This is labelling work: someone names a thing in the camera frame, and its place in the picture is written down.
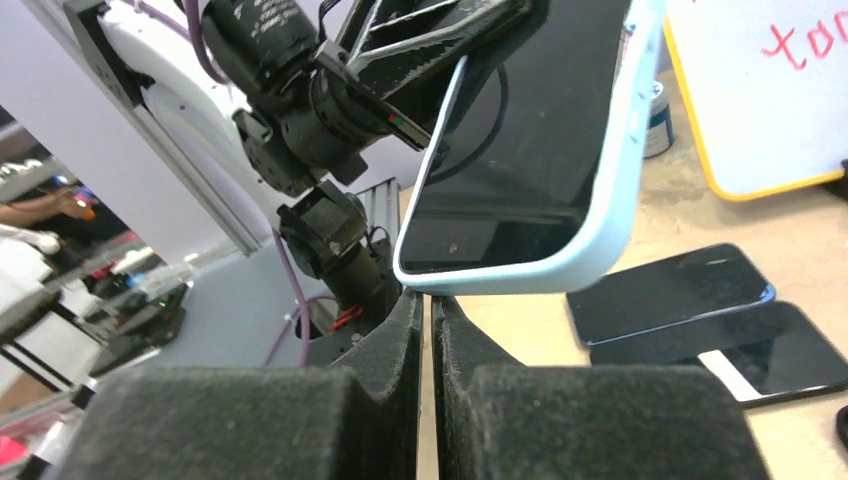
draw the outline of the light blue phone case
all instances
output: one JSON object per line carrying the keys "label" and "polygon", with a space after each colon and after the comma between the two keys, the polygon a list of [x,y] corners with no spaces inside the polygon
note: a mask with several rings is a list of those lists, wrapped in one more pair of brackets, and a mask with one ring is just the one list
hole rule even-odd
{"label": "light blue phone case", "polygon": [[639,201],[642,154],[651,111],[666,0],[634,0],[627,44],[610,101],[606,135],[583,226],[562,250],[535,262],[451,272],[415,274],[400,266],[400,251],[427,170],[441,141],[462,81],[467,57],[457,63],[430,140],[394,250],[398,280],[431,295],[495,295],[571,292],[601,278],[627,246]]}

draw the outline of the smartphone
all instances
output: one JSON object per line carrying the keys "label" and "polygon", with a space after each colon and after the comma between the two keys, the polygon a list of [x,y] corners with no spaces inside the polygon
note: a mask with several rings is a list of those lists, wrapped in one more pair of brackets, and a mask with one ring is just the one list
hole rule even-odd
{"label": "smartphone", "polygon": [[565,296],[587,346],[666,328],[775,297],[736,245],[722,243],[607,275]]}
{"label": "smartphone", "polygon": [[[627,244],[665,0],[535,2],[458,63],[394,254],[430,294],[572,291]],[[613,88],[625,17],[638,28]]]}
{"label": "smartphone", "polygon": [[746,407],[848,387],[848,364],[803,312],[785,302],[605,343],[590,358],[592,365],[697,365]]}

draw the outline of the pink object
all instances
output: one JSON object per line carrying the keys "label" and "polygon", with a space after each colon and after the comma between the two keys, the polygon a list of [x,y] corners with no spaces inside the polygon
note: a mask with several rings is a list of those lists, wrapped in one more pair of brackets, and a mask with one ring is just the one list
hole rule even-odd
{"label": "pink object", "polygon": [[0,465],[9,465],[27,455],[27,448],[9,437],[0,437]]}

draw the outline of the person's arm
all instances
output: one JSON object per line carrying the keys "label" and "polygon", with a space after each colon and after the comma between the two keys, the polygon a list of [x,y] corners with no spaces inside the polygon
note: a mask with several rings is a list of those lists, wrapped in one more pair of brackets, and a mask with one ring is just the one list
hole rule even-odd
{"label": "person's arm", "polygon": [[89,206],[80,204],[73,198],[70,189],[62,189],[32,200],[0,205],[0,223],[10,227],[28,228],[33,223],[60,213],[72,218],[82,218],[88,210]]}

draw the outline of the white board with yellow edge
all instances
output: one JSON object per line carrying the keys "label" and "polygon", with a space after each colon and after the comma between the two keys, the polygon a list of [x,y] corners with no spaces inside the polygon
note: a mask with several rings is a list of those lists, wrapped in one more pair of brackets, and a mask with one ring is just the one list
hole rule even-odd
{"label": "white board with yellow edge", "polygon": [[840,178],[848,2],[675,0],[666,40],[712,190],[745,201]]}

